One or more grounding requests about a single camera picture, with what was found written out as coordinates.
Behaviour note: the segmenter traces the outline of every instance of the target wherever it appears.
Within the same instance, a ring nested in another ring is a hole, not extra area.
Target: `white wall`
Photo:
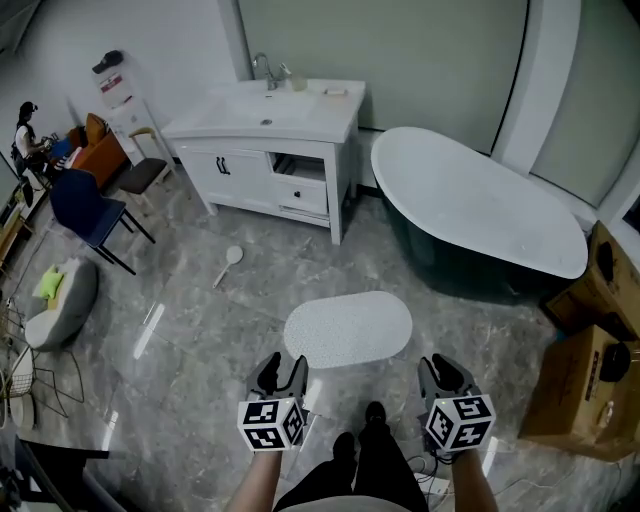
[[[489,152],[513,85],[527,0],[240,0],[254,55],[367,83],[361,126],[416,126]]]
[[[622,0],[585,0],[571,73],[531,172],[598,207],[640,131],[640,27]]]
[[[160,128],[192,106],[211,86],[248,78],[248,63],[240,57],[242,40],[233,2],[44,2],[22,44],[19,62],[10,70],[0,64],[3,147],[11,123],[16,122],[18,99],[23,96],[22,101],[32,100],[42,110],[37,118],[34,116],[38,135],[50,132],[50,127],[62,134],[74,125],[73,118],[83,122],[89,112],[104,115],[91,68],[109,50],[125,52],[127,76]],[[45,101],[47,94],[39,99],[30,85],[25,87],[32,81],[41,82],[43,89],[51,91],[49,96],[57,94],[56,104]]]
[[[11,171],[11,168],[5,160],[0,156],[0,212],[13,195],[13,191],[18,184],[18,180]]]
[[[580,29],[581,0],[530,0],[524,48],[492,158],[528,174],[564,93]]]
[[[0,152],[11,166],[11,144],[20,105],[25,101],[38,105],[39,110],[31,121],[38,138],[71,128],[71,119],[57,91],[33,72],[21,53],[3,56],[0,60]]]

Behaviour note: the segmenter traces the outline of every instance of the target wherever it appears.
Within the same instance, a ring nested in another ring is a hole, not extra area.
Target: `table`
[[[11,214],[7,223],[2,227],[0,231],[0,272],[7,277],[11,277],[9,274],[9,267],[6,262],[7,255],[13,247],[13,244],[18,239],[18,235],[22,228],[26,229],[30,233],[33,233],[33,228],[27,224],[27,221],[22,217],[20,209]]]

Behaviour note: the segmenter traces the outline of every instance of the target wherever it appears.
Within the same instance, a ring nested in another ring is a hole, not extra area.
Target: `bath mat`
[[[404,302],[387,292],[319,299],[298,306],[284,326],[284,344],[310,368],[377,361],[400,352],[413,321]]]

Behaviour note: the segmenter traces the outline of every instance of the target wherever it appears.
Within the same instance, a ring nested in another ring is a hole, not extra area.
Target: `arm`
[[[282,452],[259,452],[225,512],[271,512],[276,495]]]
[[[453,463],[456,512],[498,512],[476,450],[462,452]]]
[[[25,133],[25,134],[22,136],[22,142],[24,142],[25,147],[27,148],[27,154],[28,154],[29,156],[31,156],[31,155],[33,155],[33,154],[35,154],[35,153],[41,153],[41,152],[43,152],[43,151],[44,151],[44,149],[45,149],[44,144],[40,144],[40,145],[38,145],[38,146],[34,145],[34,144],[31,142],[31,139],[29,138],[29,134],[28,134],[28,133]]]

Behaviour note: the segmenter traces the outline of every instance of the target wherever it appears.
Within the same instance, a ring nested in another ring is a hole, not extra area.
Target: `white vanity cabinet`
[[[339,245],[350,186],[355,197],[356,133],[343,144],[190,138],[176,151],[210,214],[225,205],[308,222],[330,228]]]
[[[324,226],[342,240],[355,197],[358,110],[365,84],[309,80],[305,91],[264,81],[220,86],[162,133],[210,214],[235,206]]]

